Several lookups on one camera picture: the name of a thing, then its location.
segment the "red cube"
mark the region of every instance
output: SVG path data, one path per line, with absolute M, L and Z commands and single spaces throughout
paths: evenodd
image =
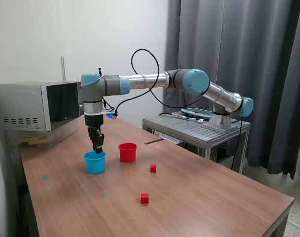
M 149 196 L 148 196 L 147 193 L 141 194 L 140 203 L 141 204 L 148 204 L 149 203 Z
M 150 172 L 156 173 L 156 165 L 155 164 L 150 165 Z

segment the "red cup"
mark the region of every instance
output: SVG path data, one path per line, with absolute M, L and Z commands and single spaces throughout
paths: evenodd
M 137 145 L 135 143 L 122 143 L 118 148 L 121 162 L 134 162 L 136 160 Z

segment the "floor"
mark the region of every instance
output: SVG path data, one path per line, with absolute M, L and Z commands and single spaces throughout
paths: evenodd
M 231 159 L 227 159 L 222 162 L 222 165 L 230 166 L 231 162 Z M 292 180 L 289 175 L 270 175 L 267 173 L 266 169 L 262 167 L 251 168 L 246 162 L 244 164 L 243 174 L 295 198 L 295 203 L 291 208 L 289 219 L 300 225 L 300 150 L 294 180 Z M 300 237 L 300 230 L 287 224 L 284 237 Z

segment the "light blue joint cap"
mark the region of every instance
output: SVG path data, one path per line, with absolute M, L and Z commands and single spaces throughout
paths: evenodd
M 128 78 L 120 78 L 120 94 L 126 95 L 130 92 L 130 81 Z
M 240 109 L 240 116 L 241 117 L 249 116 L 253 110 L 253 106 L 254 106 L 254 103 L 251 98 L 249 98 L 249 97 L 244 98 L 242 107 Z
M 100 80 L 101 76 L 98 73 L 88 73 L 81 75 L 81 86 L 91 85 Z
M 187 92 L 193 95 L 201 95 L 209 87 L 208 75 L 200 69 L 188 70 L 183 76 L 183 86 Z

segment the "blue cup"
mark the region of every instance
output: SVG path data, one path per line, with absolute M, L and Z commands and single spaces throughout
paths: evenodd
M 105 170 L 105 152 L 90 151 L 84 154 L 86 171 L 91 174 L 100 174 Z

